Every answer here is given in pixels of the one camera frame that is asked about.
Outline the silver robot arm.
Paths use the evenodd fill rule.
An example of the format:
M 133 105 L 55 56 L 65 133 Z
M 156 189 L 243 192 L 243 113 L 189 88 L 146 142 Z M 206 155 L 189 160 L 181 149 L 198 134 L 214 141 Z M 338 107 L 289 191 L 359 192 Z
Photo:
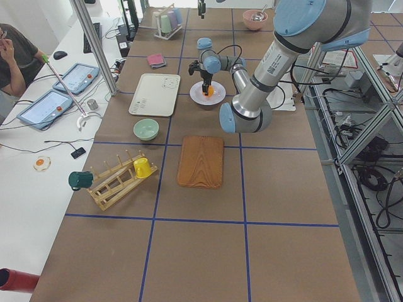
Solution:
M 202 91 L 208 92 L 212 76 L 221 70 L 231 73 L 239 93 L 220 107 L 220 125 L 227 133 L 255 133 L 271 122 L 267 97 L 299 55 L 315 43 L 322 50 L 344 50 L 364 44 L 370 33 L 371 1 L 303 0 L 280 1 L 273 19 L 274 40 L 253 75 L 242 59 L 214 52 L 210 38 L 197 41 L 198 70 Z

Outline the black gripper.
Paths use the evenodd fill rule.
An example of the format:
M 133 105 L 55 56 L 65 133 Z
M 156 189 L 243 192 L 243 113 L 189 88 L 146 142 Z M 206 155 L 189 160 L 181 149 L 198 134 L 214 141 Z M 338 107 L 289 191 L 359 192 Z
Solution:
M 198 15 L 200 18 L 205 17 L 205 1 L 204 0 L 198 0 Z M 201 78 L 203 79 L 201 88 L 202 88 L 202 93 L 205 95 L 208 91 L 208 87 L 212 83 L 212 77 L 213 75 L 206 70 L 201 70 L 200 71 Z

